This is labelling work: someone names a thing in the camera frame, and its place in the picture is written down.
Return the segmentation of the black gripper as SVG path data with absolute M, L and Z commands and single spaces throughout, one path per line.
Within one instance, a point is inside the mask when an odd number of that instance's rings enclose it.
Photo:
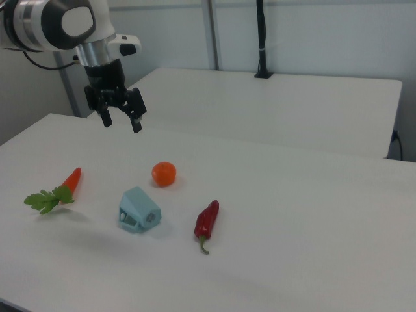
M 89 85 L 84 88 L 87 103 L 96 111 L 104 127 L 112 125 L 108 107 L 117 107 L 130 117 L 134 133 L 142 130 L 142 115 L 146 106 L 138 88 L 125 86 L 125 75 L 120 59 L 101 66 L 85 66 Z

